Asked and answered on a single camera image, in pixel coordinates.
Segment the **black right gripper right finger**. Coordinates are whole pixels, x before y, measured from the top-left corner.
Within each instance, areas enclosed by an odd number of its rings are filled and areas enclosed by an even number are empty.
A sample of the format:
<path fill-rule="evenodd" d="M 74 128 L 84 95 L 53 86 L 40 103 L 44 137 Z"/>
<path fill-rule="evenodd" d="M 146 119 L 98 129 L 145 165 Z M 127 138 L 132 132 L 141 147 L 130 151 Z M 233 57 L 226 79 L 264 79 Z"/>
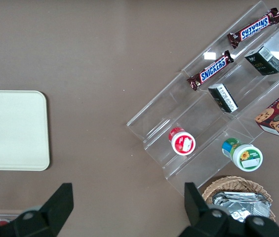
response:
<path fill-rule="evenodd" d="M 181 237 L 226 237 L 229 230 L 228 215 L 208 207 L 193 182 L 185 183 L 184 207 L 190 225 Z"/>

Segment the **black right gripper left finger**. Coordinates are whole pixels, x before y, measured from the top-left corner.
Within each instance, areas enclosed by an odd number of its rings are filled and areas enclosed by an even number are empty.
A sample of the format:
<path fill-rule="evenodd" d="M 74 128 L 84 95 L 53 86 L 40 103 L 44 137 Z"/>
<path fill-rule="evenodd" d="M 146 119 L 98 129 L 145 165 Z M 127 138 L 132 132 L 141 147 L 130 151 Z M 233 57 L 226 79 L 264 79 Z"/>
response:
<path fill-rule="evenodd" d="M 13 221 L 17 237 L 56 237 L 74 208 L 73 185 L 63 183 L 38 210 L 30 209 Z"/>

